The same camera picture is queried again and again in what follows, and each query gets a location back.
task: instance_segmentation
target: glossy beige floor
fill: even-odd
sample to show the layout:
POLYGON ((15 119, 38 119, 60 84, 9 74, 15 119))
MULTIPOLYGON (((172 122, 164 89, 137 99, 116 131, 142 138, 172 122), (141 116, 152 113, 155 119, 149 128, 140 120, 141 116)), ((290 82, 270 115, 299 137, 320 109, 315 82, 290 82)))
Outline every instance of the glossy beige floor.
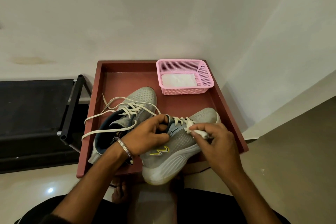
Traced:
MULTIPOLYGON (((292 223, 334 223, 336 212, 336 99, 249 144, 247 174, 273 209, 292 223)), ((77 165, 0 175, 0 223, 13 224, 38 203, 66 194, 77 165)), ((212 170, 185 177, 186 187, 230 194, 212 170)), ((110 200, 113 189, 105 199, 110 200)), ((137 185, 131 223, 172 223, 168 186, 137 185)))

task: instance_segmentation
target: plastic basket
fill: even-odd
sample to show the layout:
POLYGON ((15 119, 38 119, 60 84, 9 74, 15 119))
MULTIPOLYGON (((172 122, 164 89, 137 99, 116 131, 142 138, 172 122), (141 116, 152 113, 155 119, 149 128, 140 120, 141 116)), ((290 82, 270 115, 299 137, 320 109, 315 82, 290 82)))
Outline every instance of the plastic basket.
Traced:
POLYGON ((198 59, 160 59, 156 62, 157 77, 164 95, 201 94, 214 86, 210 71, 203 60, 198 59), (163 74, 194 74, 197 87, 165 87, 163 74))

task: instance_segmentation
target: red tray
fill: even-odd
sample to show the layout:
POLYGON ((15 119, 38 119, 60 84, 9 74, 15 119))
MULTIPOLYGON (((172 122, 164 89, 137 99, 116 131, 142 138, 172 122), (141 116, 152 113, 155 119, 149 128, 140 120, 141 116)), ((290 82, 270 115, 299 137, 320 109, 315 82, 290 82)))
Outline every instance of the red tray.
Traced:
MULTIPOLYGON (((212 107, 218 112, 222 123, 234 134, 239 152, 248 151, 247 144, 234 120, 228 105, 221 93, 215 78, 215 86, 210 88, 204 94, 191 95, 163 95, 158 83, 158 74, 156 71, 156 61, 98 61, 96 75, 94 78, 92 97, 88 117, 96 115, 104 108, 102 93, 105 99, 109 101, 114 97, 126 97, 133 91, 149 86, 152 87, 157 95, 157 108, 161 113, 167 113, 171 116, 186 117, 202 110, 206 107, 212 107)), ((116 106, 122 100, 115 101, 116 106)), ((90 119, 86 122, 85 133, 97 130, 101 123, 107 118, 105 116, 90 119)), ((87 136, 82 143, 81 154, 79 156, 77 178, 83 175, 92 166, 87 160, 91 156, 93 141, 95 135, 87 136)), ((199 154, 196 158, 199 161, 204 160, 204 156, 199 154)), ((134 165, 127 164, 120 167, 117 175, 134 174, 142 171, 142 162, 139 157, 134 160, 134 165)))

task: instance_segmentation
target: bracelet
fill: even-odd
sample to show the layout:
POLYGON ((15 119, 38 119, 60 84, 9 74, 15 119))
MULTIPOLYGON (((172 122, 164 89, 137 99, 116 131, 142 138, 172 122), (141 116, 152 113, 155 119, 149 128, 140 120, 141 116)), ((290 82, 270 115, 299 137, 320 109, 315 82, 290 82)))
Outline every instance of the bracelet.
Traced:
POLYGON ((126 145, 123 143, 123 141, 121 141, 121 139, 119 137, 114 137, 114 139, 117 140, 117 142, 121 145, 121 147, 123 147, 124 151, 127 154, 128 159, 126 160, 126 163, 128 165, 133 165, 133 158, 132 155, 129 153, 128 148, 126 147, 126 145))

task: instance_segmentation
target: person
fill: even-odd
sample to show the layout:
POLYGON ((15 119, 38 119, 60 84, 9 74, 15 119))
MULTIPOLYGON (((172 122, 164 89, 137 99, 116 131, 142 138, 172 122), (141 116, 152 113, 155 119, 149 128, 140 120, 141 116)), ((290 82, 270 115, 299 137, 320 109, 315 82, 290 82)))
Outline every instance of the person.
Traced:
MULTIPOLYGON (((132 155, 143 154, 169 141, 168 134, 156 134, 158 130, 162 132, 166 129, 167 121, 164 114, 152 117, 126 134, 122 141, 132 155)), ((233 196, 182 189, 177 194, 178 223, 289 223, 270 208, 246 175, 233 134, 223 124, 200 123, 191 126, 190 130, 203 130, 213 137, 209 144, 199 134, 191 132, 209 165, 233 196)), ((102 199, 114 174, 127 158, 126 151, 119 143, 112 144, 69 194, 55 197, 57 200, 51 198, 49 203, 45 201, 36 206, 19 223, 126 223, 127 209, 102 199)), ((122 203, 122 196, 126 195, 123 183, 115 189, 114 201, 122 203)))

